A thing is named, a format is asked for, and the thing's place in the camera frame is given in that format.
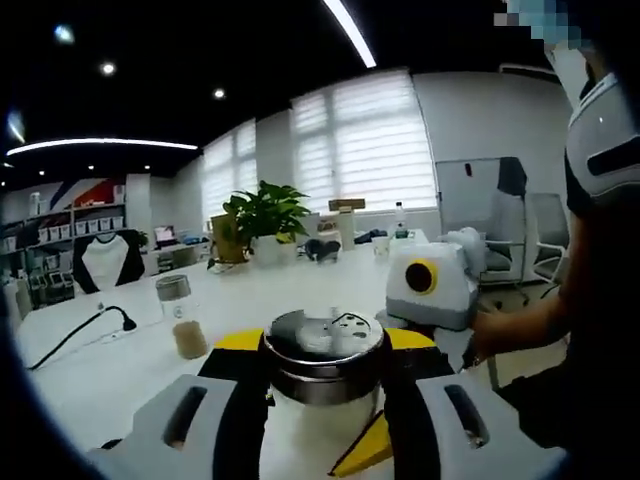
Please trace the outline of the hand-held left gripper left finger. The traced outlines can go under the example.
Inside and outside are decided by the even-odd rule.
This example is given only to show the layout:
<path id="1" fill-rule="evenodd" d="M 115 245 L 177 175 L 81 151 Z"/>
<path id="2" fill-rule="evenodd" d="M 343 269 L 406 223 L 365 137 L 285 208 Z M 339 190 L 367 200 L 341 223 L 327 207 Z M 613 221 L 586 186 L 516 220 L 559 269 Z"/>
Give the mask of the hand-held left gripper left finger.
<path id="1" fill-rule="evenodd" d="M 133 416 L 119 440 L 87 453 L 104 479 L 257 479 L 269 393 L 262 329 L 224 336 L 197 375 L 182 375 Z"/>

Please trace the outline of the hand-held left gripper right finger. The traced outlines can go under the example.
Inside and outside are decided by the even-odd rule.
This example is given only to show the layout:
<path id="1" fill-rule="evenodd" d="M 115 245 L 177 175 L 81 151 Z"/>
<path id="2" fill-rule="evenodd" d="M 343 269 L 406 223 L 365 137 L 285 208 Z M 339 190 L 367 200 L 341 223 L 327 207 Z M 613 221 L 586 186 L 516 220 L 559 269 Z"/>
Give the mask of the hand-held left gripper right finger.
<path id="1" fill-rule="evenodd" d="M 393 458 L 390 479 L 554 479 L 563 449 L 543 448 L 516 411 L 463 369 L 469 331 L 448 332 L 448 356 L 429 337 L 386 331 L 392 352 L 383 379 Z"/>

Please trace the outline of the person's right hand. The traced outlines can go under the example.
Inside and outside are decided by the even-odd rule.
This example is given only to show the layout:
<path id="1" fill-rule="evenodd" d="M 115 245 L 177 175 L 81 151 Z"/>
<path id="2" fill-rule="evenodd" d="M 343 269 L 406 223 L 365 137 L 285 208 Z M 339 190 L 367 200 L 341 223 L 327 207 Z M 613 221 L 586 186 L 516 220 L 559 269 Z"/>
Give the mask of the person's right hand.
<path id="1" fill-rule="evenodd" d="M 477 366 L 485 360 L 505 353 L 504 327 L 507 314 L 478 311 L 471 322 L 472 334 L 463 354 L 463 367 Z"/>

